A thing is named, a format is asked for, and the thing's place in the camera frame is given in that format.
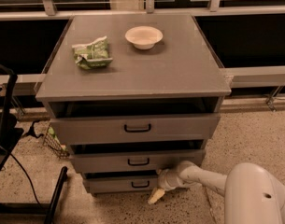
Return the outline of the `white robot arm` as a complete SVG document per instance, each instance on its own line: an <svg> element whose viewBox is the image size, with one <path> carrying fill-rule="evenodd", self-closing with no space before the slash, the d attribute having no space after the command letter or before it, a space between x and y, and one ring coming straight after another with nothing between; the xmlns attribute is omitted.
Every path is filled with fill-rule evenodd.
<svg viewBox="0 0 285 224"><path fill-rule="evenodd" d="M285 224L285 186L263 167L248 162L222 175L182 161L158 173L149 203L156 203L169 190L195 183L224 198L224 224Z"/></svg>

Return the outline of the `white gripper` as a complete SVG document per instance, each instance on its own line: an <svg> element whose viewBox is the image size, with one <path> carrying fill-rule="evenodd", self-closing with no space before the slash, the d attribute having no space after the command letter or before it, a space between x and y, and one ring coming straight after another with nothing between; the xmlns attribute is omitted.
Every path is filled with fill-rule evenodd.
<svg viewBox="0 0 285 224"><path fill-rule="evenodd" d="M157 203L166 191L183 187L183 181L178 177L178 173L173 169L156 170L158 175L158 187L154 188L148 199L148 204Z"/></svg>

